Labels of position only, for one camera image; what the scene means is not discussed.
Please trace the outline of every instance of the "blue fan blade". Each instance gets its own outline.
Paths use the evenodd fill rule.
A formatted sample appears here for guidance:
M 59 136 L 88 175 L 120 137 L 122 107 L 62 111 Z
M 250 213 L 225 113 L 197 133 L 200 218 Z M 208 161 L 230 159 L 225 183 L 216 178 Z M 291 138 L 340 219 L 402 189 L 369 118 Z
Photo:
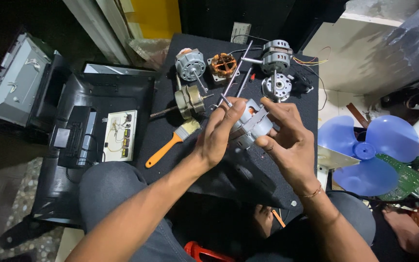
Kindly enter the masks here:
M 400 162 L 412 162 L 419 156 L 415 128 L 397 116 L 380 116 L 371 121 L 366 141 L 374 146 L 376 153 L 386 154 Z
M 318 129 L 318 145 L 353 156 L 353 145 L 358 143 L 353 133 L 353 118 L 336 116 L 326 121 Z
M 334 181 L 342 188 L 363 196 L 377 196 L 397 188 L 397 171 L 379 158 L 337 169 Z

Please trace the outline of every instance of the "green circuit board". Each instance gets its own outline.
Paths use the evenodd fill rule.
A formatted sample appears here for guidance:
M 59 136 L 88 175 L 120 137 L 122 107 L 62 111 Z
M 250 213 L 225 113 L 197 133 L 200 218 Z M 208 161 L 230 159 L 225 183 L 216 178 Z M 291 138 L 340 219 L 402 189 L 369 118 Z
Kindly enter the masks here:
M 397 188 L 386 194 L 380 195 L 382 200 L 400 200 L 407 197 L 411 192 L 419 187 L 419 172 L 411 169 L 406 164 L 397 161 L 396 159 L 384 155 L 377 154 L 377 158 L 390 164 L 399 174 L 399 184 Z

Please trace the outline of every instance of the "foot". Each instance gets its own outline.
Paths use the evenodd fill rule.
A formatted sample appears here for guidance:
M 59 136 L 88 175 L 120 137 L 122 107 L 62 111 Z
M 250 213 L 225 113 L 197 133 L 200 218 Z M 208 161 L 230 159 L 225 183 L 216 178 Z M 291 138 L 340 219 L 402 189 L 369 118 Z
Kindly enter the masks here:
M 383 209 L 384 218 L 391 225 L 400 246 L 412 254 L 419 254 L 419 227 L 404 213 L 397 213 L 391 209 Z
M 271 207 L 257 205 L 255 207 L 255 214 L 253 215 L 253 218 L 257 223 L 260 235 L 263 238 L 268 238 L 268 236 L 271 235 L 272 220 L 274 218 L 271 212 Z

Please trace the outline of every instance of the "fan hub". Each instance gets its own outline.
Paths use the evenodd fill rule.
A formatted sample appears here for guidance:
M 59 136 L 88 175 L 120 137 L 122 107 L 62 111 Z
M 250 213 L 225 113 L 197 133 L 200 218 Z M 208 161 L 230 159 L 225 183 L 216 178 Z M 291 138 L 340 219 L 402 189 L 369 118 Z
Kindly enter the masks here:
M 376 150 L 370 143 L 359 142 L 353 146 L 353 153 L 360 160 L 368 160 L 374 158 Z

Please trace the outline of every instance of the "jeans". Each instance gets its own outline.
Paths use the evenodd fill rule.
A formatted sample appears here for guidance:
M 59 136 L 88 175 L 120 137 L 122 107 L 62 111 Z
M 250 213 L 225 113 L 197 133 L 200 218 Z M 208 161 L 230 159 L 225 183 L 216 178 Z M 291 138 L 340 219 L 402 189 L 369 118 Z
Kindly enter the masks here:
M 109 212 L 147 185 L 138 170 L 123 162 L 104 162 L 85 172 L 80 182 L 80 209 L 90 232 Z M 328 194 L 331 202 L 371 245 L 376 231 L 372 213 L 358 199 L 345 193 Z M 266 240 L 247 261 L 311 261 L 320 248 L 307 218 L 294 219 Z M 178 243 L 163 219 L 130 261 L 195 261 Z

